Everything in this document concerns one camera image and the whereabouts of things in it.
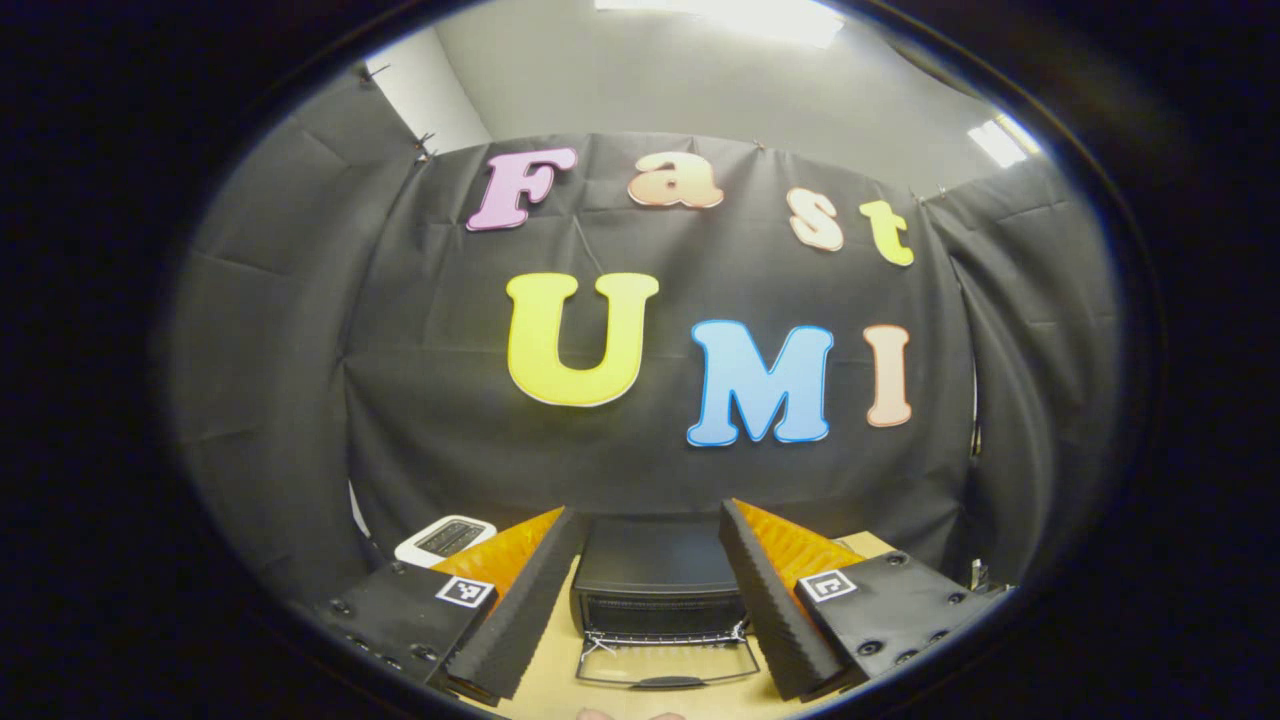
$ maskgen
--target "screw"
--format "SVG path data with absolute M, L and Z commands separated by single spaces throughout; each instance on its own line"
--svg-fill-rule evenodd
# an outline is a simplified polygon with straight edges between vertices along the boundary
M 413 643 L 408 646 L 408 652 L 410 655 L 424 662 L 435 662 L 435 651 L 426 647 L 425 644 Z

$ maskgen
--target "black foam pad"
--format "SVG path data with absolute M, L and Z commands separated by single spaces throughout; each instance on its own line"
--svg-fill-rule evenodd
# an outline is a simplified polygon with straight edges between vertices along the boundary
M 847 675 L 845 665 L 796 607 L 760 541 L 731 500 L 721 505 L 719 538 L 782 700 L 809 701 L 842 684 Z
M 507 597 L 449 661 L 449 689 L 489 706 L 516 694 L 581 546 L 581 518 L 564 509 Z

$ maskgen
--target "blue letter m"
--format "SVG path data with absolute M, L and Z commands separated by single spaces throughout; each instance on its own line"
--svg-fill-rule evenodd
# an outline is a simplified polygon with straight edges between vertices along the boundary
M 742 323 L 704 320 L 694 325 L 694 341 L 703 346 L 707 374 L 703 380 L 703 416 L 689 428 L 696 446 L 733 445 L 737 428 L 728 421 L 730 402 L 737 401 L 746 434 L 759 442 L 769 432 L 778 407 L 787 411 L 773 437 L 781 442 L 813 442 L 827 437 L 822 416 L 828 331 L 812 325 L 792 328 L 772 370 Z

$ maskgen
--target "black curtain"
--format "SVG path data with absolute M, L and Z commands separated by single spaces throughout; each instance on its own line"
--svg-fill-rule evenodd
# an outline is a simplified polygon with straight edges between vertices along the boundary
M 577 165 L 524 225 L 463 227 L 489 158 L 566 146 Z M 635 161 L 671 150 L 712 163 L 721 205 L 627 196 Z M 367 570 L 348 478 L 384 552 L 451 512 L 507 527 L 563 503 L 690 514 L 736 496 L 828 536 L 869 529 L 957 577 L 980 556 L 1011 582 L 1106 491 L 1121 314 L 1105 234 L 1047 161 L 922 201 L 709 137 L 545 136 L 415 156 L 381 94 L 343 77 L 246 158 L 187 258 L 170 337 L 177 432 L 228 539 L 287 597 Z M 796 186 L 831 199 L 844 249 L 796 240 Z M 910 266 L 877 252 L 858 211 L 872 200 L 906 219 Z M 626 395 L 559 407 L 513 384 L 504 288 L 534 272 L 579 281 L 559 342 L 577 368 L 603 354 L 595 278 L 659 281 Z M 767 364 L 791 328 L 831 331 L 831 434 L 690 446 L 703 383 L 690 329 L 705 319 L 746 324 Z M 865 420 L 873 324 L 911 336 L 913 418 L 896 428 Z

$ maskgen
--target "pink letter f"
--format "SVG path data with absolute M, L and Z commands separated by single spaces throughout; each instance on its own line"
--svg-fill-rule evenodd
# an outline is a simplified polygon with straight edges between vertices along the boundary
M 543 167 L 525 174 L 535 164 Z M 467 220 L 467 229 L 492 231 L 525 224 L 529 211 L 520 208 L 520 193 L 527 192 L 530 202 L 541 202 L 547 197 L 556 178 L 556 170 L 548 168 L 548 164 L 567 170 L 577 164 L 577 152 L 572 147 L 556 147 L 490 159 L 493 174 L 489 177 L 489 188 L 485 190 L 480 210 Z

